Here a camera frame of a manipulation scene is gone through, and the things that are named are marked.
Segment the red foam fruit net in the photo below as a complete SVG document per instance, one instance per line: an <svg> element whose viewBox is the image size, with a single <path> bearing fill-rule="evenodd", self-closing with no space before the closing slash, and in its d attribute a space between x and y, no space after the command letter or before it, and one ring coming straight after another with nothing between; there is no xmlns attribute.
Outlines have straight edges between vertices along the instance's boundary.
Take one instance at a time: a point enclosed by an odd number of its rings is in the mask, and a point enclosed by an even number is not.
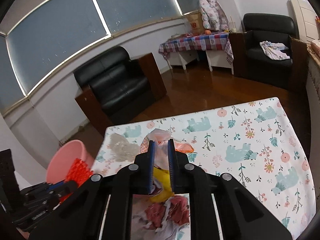
<svg viewBox="0 0 320 240"><path fill-rule="evenodd" d="M92 175L93 171L89 166L83 160L76 158L63 181L63 185L67 184L69 181L74 181L76 183L76 188L79 188Z"/></svg>

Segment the pink translucent plastic bag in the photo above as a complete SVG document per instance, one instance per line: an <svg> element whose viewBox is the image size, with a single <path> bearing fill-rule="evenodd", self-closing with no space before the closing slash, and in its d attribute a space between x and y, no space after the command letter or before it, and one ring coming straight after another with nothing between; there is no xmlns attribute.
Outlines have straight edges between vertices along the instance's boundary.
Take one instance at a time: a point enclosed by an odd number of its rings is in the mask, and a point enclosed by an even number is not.
<svg viewBox="0 0 320 240"><path fill-rule="evenodd" d="M140 145L140 153L148 151L149 142L155 142L155 162L154 166L163 170L169 169L168 142L172 139L171 133L162 129L154 129L147 134ZM194 148L187 142L174 140L175 150L182 153L193 153Z"/></svg>

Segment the pink plastic trash bin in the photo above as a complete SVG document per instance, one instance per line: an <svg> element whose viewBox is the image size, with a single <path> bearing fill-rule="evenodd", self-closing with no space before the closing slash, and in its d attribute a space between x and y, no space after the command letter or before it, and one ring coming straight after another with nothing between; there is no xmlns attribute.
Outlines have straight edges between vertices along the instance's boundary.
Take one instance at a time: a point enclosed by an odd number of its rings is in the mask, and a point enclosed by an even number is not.
<svg viewBox="0 0 320 240"><path fill-rule="evenodd" d="M63 181L76 158L84 161L89 168L94 163L94 158L84 143L80 140L71 140L60 147L51 159L47 168L46 182L56 184Z"/></svg>

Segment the clear crumpled plastic wrap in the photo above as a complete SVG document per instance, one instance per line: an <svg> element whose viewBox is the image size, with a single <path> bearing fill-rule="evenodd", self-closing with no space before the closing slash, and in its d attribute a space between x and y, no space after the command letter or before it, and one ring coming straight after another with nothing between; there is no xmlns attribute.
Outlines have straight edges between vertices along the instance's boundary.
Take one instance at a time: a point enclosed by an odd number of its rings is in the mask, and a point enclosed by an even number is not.
<svg viewBox="0 0 320 240"><path fill-rule="evenodd" d="M109 147L117 162L134 161L136 155L140 154L140 147L137 144L130 143L117 133L110 135Z"/></svg>

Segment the floral bear tablecloth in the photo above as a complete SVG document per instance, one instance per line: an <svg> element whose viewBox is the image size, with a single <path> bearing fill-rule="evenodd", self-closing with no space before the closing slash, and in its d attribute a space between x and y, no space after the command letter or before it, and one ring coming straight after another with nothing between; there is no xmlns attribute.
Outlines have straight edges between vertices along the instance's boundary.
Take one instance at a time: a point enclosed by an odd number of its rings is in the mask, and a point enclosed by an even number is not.
<svg viewBox="0 0 320 240"><path fill-rule="evenodd" d="M316 213L310 166L278 98L109 127L92 166L109 176L148 148L162 130L187 148L188 160L206 172L230 173L297 239Z"/></svg>

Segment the white low desk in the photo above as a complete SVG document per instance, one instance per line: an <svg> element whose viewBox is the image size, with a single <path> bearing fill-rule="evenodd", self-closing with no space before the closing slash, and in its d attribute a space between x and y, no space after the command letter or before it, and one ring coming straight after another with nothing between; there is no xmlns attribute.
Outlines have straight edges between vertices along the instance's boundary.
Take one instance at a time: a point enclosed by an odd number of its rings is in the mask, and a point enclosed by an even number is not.
<svg viewBox="0 0 320 240"><path fill-rule="evenodd" d="M224 68L229 69L232 75L234 74L233 63L229 63L227 53L223 50L171 52L166 61L170 69L173 67L181 67L183 70L187 70L188 66L203 63L205 67L209 68L210 72L212 72L214 68Z"/></svg>

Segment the plaid checkered tablecloth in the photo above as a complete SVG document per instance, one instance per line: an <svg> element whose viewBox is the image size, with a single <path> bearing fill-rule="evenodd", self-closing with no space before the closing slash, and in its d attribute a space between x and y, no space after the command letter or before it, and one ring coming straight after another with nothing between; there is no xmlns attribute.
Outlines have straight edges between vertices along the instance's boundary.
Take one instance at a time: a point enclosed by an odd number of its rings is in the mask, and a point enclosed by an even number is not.
<svg viewBox="0 0 320 240"><path fill-rule="evenodd" d="M227 32L217 32L210 35L178 38L160 44L158 52L162 54L165 59L168 59L170 53L180 51L220 50L226 53L228 63L232 64L234 57L228 35L229 33Z"/></svg>

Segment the brown paper bag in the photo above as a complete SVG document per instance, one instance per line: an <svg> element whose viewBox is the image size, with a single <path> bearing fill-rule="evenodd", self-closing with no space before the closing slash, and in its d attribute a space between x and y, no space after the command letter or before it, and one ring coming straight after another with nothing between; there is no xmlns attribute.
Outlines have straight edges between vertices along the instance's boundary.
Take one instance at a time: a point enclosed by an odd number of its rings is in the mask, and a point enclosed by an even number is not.
<svg viewBox="0 0 320 240"><path fill-rule="evenodd" d="M194 35L202 35L205 32L202 16L200 12L187 15L187 20Z"/></svg>

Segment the hanging floral padded jacket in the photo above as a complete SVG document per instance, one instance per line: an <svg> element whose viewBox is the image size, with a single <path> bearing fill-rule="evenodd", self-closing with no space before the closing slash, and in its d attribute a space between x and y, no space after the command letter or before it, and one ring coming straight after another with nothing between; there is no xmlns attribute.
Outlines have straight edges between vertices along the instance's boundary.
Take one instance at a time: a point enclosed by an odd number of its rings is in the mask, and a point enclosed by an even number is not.
<svg viewBox="0 0 320 240"><path fill-rule="evenodd" d="M199 0L199 9L204 29L229 31L228 18L217 0Z"/></svg>

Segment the white wooden headboard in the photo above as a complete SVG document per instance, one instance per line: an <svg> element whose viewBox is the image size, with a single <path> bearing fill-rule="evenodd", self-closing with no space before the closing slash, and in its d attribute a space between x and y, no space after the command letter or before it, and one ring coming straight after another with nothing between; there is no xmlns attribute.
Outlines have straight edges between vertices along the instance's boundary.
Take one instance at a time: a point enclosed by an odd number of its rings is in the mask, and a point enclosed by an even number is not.
<svg viewBox="0 0 320 240"><path fill-rule="evenodd" d="M314 9L306 0L290 0L295 13L299 39L305 43L319 39L319 28L317 27Z"/></svg>

